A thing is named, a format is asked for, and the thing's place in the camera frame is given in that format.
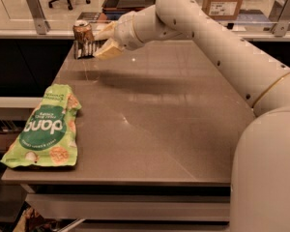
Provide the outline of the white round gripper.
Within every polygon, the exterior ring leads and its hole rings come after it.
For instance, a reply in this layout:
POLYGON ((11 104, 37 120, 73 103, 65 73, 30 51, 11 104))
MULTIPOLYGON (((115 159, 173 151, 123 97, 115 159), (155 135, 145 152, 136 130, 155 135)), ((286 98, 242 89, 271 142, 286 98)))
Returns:
POLYGON ((135 17, 136 12, 123 14, 117 22, 112 21, 97 31, 94 34, 94 57, 107 60, 120 56, 124 48, 136 50, 142 47, 144 43, 138 39, 133 27, 135 17))

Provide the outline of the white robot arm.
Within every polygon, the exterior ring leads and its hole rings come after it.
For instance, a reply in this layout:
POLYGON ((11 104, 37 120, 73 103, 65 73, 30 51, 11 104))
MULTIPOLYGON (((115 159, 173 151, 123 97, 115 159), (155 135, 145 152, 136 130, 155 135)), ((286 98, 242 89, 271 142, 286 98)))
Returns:
POLYGON ((195 0, 156 0, 94 37, 121 52, 179 34, 193 40, 256 116, 233 159, 230 232, 290 232, 290 68, 209 18, 195 0))

